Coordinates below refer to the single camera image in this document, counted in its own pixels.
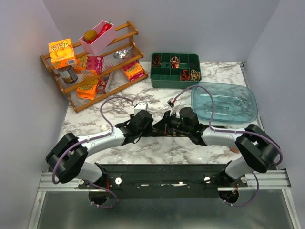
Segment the black leaf patterned tie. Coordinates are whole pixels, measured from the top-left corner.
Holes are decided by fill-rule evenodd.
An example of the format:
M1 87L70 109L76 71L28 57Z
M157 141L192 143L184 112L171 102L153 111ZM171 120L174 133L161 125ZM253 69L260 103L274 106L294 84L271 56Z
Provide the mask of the black leaf patterned tie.
M193 135L199 135L202 134L203 131L206 129L210 130L210 128L207 125L204 125L203 127L200 127L199 130L196 130ZM168 130L157 130L153 129L151 133L147 134L146 137L187 137L189 138L190 133L180 130L180 129L168 129Z

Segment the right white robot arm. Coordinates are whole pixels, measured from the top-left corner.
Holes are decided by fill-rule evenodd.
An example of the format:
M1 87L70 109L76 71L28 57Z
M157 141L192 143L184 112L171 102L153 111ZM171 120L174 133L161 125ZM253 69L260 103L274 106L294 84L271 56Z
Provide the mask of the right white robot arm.
M237 148L241 156L229 161L211 181L230 187L247 173L266 173L280 148L261 128L250 124L245 129L210 128L199 122L197 114L185 107L179 114L165 112L163 118L153 125L159 134L185 134L194 144L201 146L226 146Z

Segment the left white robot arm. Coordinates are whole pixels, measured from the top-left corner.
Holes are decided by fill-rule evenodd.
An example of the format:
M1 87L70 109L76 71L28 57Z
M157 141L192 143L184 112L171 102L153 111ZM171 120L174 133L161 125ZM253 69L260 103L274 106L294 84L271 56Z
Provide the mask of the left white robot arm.
M94 188L102 188L106 177L98 164L85 162L88 156L112 147L136 143L146 130L152 129L153 117L146 110L115 125L112 132L76 137L68 133L47 154L46 162L58 178L56 183L68 183L77 178L87 180Z

